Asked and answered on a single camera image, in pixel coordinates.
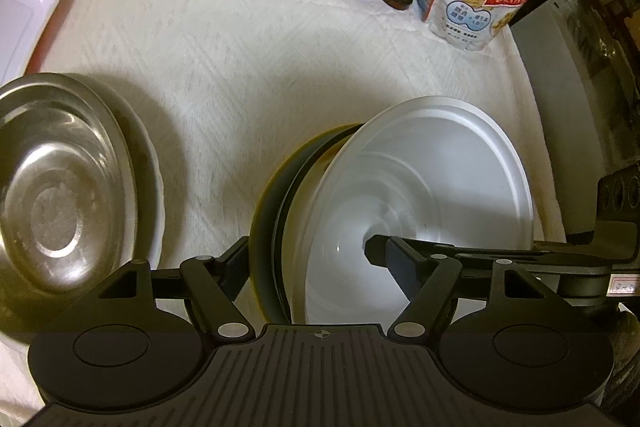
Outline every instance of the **metal plate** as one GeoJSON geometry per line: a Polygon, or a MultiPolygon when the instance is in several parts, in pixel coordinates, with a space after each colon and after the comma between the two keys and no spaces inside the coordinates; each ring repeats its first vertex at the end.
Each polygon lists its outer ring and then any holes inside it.
{"type": "Polygon", "coordinates": [[[132,258],[129,153],[102,100],[53,73],[0,89],[0,150],[0,320],[37,330],[132,258]]]}

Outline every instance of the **gray bowl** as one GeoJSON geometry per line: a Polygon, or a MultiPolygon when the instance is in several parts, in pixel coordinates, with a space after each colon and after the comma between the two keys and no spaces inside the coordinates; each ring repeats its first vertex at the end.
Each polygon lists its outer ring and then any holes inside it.
{"type": "Polygon", "coordinates": [[[102,100],[54,73],[0,89],[0,330],[19,342],[132,259],[136,187],[102,100]]]}

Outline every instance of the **fabric surface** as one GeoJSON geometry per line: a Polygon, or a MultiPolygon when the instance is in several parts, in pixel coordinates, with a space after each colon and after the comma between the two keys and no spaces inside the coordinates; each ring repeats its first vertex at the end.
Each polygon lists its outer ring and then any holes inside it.
{"type": "MultiPolygon", "coordinates": [[[[540,117],[508,30],[482,52],[463,52],[432,36],[416,10],[380,0],[62,0],[53,28],[33,68],[106,81],[158,150],[161,267],[219,255],[247,234],[268,179],[306,140],[426,94],[497,121],[522,159],[545,238],[564,238],[540,117]]],[[[239,302],[259,325],[250,287],[239,302]]],[[[0,368],[17,370],[0,374],[0,411],[25,418],[41,402],[24,355],[7,353],[0,368]]]]}

